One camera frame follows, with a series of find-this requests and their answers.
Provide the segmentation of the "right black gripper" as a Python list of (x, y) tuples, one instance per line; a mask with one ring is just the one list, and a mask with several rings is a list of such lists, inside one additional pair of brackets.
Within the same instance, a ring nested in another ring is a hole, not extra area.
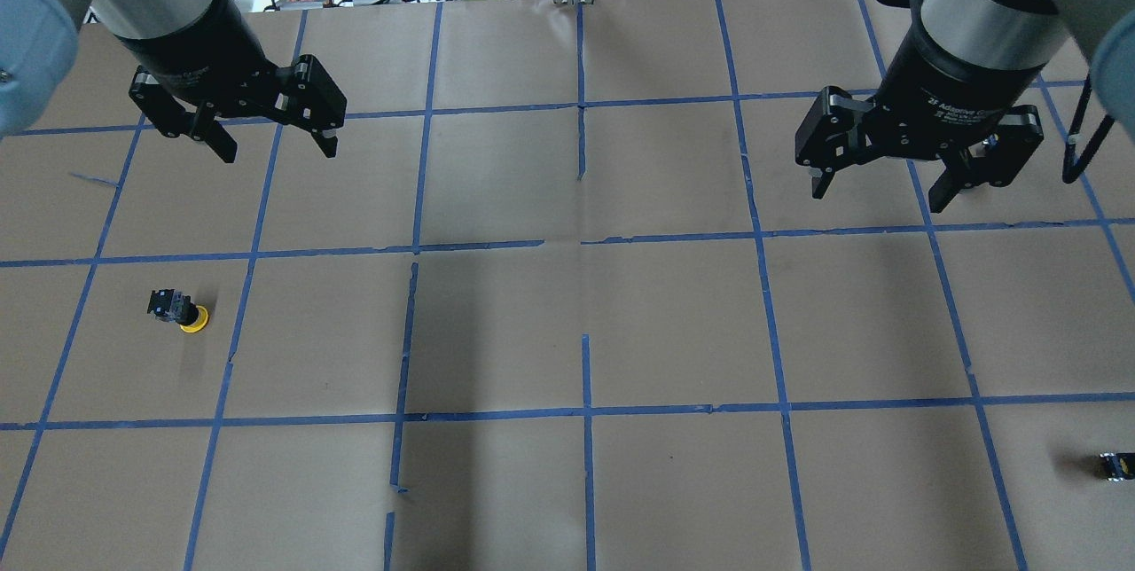
[(994, 70), (940, 47), (914, 20), (874, 98), (824, 87), (794, 132), (794, 163), (823, 199), (836, 173), (883, 158), (932, 161), (944, 173), (928, 191), (941, 213), (964, 190), (1008, 186), (1045, 140), (1034, 104), (1018, 106), (1036, 67)]

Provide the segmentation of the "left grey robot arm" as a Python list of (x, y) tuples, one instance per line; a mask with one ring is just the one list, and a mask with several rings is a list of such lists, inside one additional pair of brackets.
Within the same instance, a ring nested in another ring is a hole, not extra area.
[(138, 61), (131, 102), (169, 138), (234, 162), (222, 119), (266, 118), (337, 153), (348, 101), (313, 54), (267, 57), (232, 0), (3, 0), (3, 135), (28, 131), (72, 70), (89, 12)]

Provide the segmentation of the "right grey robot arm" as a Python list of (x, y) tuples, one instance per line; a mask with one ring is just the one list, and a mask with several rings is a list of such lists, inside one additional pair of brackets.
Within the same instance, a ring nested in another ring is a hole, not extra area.
[(876, 93), (858, 101), (827, 86), (794, 134), (794, 163), (812, 198), (835, 175), (882, 158), (941, 161), (933, 213), (964, 190), (1004, 187), (1045, 138), (1037, 108), (1019, 98), (1068, 39), (1088, 62), (1078, 111), (1098, 98), (1104, 118), (1086, 146), (1066, 138), (1061, 178), (1081, 178), (1115, 125), (1132, 128), (1132, 0), (877, 0), (911, 26)]

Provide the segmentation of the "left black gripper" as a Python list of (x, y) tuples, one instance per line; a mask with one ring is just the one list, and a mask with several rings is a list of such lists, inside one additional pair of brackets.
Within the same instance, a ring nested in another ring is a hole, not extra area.
[[(336, 158), (348, 106), (343, 90), (316, 54), (300, 54), (278, 72), (238, 9), (210, 8), (166, 36), (116, 31), (116, 37), (138, 61), (131, 101), (167, 138), (188, 136), (234, 163), (238, 143), (216, 115), (264, 117), (309, 132), (325, 158)], [(199, 107), (190, 111), (183, 103)]]

